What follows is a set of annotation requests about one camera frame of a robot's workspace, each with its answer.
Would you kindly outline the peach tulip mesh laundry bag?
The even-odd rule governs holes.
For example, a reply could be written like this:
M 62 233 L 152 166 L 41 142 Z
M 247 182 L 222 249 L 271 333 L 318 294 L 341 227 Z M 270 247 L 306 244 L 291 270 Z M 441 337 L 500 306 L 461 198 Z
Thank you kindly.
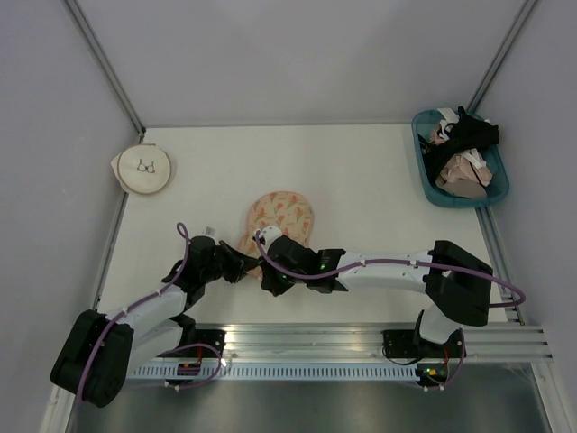
M 265 226 L 276 226 L 282 234 L 309 245 L 315 222 L 314 211 L 309 201 L 294 191 L 273 191 L 256 200 L 247 213 L 245 230 L 237 243 L 241 253 L 258 258 L 253 232 Z

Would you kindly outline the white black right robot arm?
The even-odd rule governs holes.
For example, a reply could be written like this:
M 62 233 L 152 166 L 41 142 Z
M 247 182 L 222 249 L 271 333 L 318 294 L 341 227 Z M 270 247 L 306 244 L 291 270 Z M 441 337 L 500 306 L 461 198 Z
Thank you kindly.
M 273 227 L 256 231 L 253 239 L 261 256 L 261 287 L 274 296 L 297 284 L 323 294 L 384 288 L 427 295 L 431 304 L 412 329 L 404 336 L 385 332 L 389 359 L 453 355 L 451 343 L 462 327 L 489 321 L 492 269 L 450 241 L 421 253 L 386 255 L 315 252 Z

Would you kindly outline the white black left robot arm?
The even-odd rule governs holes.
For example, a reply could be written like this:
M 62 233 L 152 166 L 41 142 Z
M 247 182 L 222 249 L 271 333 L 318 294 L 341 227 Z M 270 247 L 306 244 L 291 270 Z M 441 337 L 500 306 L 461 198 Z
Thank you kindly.
M 188 239 L 184 257 L 163 278 L 162 287 L 117 311 L 87 309 L 79 314 L 50 381 L 103 408 L 128 374 L 159 355 L 220 355 L 220 349 L 198 336 L 196 322 L 186 312 L 204 296 L 209 283 L 236 283 L 258 265 L 258 259 L 209 235 Z

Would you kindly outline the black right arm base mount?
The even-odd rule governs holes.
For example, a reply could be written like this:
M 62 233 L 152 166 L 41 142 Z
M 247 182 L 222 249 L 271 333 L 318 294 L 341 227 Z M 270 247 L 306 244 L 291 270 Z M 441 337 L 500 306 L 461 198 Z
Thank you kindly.
M 421 335 L 422 310 L 412 329 L 385 329 L 383 357 L 399 366 L 416 368 L 416 387 L 423 392 L 443 392 L 462 370 L 467 352 L 464 333 L 457 328 L 444 343 L 433 343 Z

